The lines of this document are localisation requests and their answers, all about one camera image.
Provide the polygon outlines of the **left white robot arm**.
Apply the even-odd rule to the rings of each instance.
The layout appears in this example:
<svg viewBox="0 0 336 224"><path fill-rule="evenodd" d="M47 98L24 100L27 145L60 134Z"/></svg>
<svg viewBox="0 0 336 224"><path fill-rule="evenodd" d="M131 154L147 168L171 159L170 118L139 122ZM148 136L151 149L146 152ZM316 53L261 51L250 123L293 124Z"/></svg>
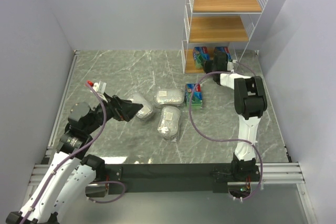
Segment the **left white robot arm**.
<svg viewBox="0 0 336 224"><path fill-rule="evenodd" d="M103 130L110 119L129 122L143 105L116 95L97 97L99 104L95 108L86 102L71 108L65 132L47 172L20 211L9 213L6 223L59 223L66 208L87 185L94 181L108 183L105 161L86 153L96 140L91 133Z"/></svg>

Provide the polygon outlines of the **blue green sponge pack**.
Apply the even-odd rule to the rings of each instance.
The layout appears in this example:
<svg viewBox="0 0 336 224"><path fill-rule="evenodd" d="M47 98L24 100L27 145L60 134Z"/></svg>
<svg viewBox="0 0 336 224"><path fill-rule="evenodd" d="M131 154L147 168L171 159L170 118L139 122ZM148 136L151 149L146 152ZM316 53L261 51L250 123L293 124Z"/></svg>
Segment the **blue green sponge pack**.
<svg viewBox="0 0 336 224"><path fill-rule="evenodd" d="M185 93L185 104L187 106L191 104L192 108L203 107L203 96L200 84L187 83L185 85L184 93Z"/></svg>
<svg viewBox="0 0 336 224"><path fill-rule="evenodd" d="M231 54L228 47L217 46L214 48L214 61L228 63L232 61Z"/></svg>
<svg viewBox="0 0 336 224"><path fill-rule="evenodd" d="M202 69L205 61L210 60L207 47L194 47L193 48L193 59L196 69Z"/></svg>

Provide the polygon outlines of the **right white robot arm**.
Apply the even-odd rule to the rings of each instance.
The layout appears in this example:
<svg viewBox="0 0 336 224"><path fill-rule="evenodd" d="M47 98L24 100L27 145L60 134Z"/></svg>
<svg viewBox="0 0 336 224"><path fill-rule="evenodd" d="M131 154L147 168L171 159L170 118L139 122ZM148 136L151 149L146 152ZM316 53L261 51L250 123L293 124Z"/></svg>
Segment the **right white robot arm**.
<svg viewBox="0 0 336 224"><path fill-rule="evenodd" d="M213 80L220 86L234 91L234 108L238 114L238 139L230 172L227 176L242 178L258 175L256 167L257 130L267 109L267 98L262 78L234 72L233 60L225 52L215 52L212 60L204 61L205 73L213 73Z"/></svg>

